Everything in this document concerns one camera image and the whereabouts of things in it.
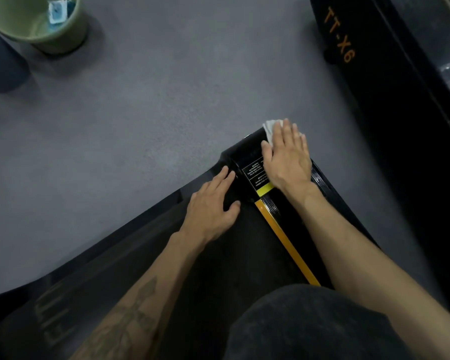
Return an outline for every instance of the black treadmill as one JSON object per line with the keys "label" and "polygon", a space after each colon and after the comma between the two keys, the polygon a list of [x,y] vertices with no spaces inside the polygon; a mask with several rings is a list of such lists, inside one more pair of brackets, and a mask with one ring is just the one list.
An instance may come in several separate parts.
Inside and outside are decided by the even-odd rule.
{"label": "black treadmill", "polygon": [[450,0],[310,0],[450,305]]}
{"label": "black treadmill", "polygon": [[[68,359],[179,230],[192,193],[225,164],[237,172],[237,179],[224,206],[240,199],[241,213],[196,260],[158,358],[221,359],[229,327],[260,297],[293,283],[331,288],[305,226],[264,173],[264,139],[261,128],[224,151],[207,172],[75,259],[1,294],[0,359]],[[315,164],[312,180],[372,240]]]}

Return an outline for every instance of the warning label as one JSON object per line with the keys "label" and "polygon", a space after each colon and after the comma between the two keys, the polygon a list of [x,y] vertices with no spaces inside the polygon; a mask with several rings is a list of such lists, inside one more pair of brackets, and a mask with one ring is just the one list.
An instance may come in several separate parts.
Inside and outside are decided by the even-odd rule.
{"label": "warning label", "polygon": [[242,171],[245,173],[246,177],[256,191],[269,182],[264,169],[263,157],[260,157],[253,163],[247,165],[242,169]]}

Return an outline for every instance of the hand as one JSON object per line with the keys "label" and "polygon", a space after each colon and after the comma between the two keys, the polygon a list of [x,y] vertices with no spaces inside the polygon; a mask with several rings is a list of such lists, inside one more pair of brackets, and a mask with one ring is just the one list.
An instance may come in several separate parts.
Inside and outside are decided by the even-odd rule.
{"label": "hand", "polygon": [[290,126],[286,118],[283,127],[275,122],[272,140],[273,149],[268,142],[261,142],[265,172],[289,200],[303,202],[306,194],[316,188],[311,182],[312,161],[307,139],[299,132],[297,124]]}
{"label": "hand", "polygon": [[235,223],[240,213],[240,201],[233,202],[228,211],[223,210],[225,193],[235,179],[234,171],[227,174],[228,167],[224,166],[213,180],[204,183],[198,192],[192,194],[180,228],[187,240],[205,246]]}

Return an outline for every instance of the person's right arm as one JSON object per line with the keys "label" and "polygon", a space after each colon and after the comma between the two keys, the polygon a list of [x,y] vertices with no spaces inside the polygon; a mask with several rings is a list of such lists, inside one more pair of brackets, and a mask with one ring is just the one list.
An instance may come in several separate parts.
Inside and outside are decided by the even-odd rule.
{"label": "person's right arm", "polygon": [[262,142],[272,184],[298,211],[335,289],[388,316],[419,357],[450,360],[450,313],[328,203],[311,182],[305,135],[288,120],[275,124],[273,149]]}

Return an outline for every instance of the person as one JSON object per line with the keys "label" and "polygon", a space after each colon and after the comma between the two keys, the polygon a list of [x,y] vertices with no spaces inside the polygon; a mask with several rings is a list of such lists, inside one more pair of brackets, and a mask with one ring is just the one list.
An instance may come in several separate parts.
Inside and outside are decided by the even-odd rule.
{"label": "person", "polygon": [[[262,142],[265,171],[303,219],[336,290],[295,284],[260,299],[231,327],[224,358],[450,359],[450,313],[327,202],[296,124],[276,123],[272,140],[273,148]],[[153,357],[193,262],[240,213],[239,201],[223,211],[234,178],[225,166],[193,193],[180,230],[73,360]]]}

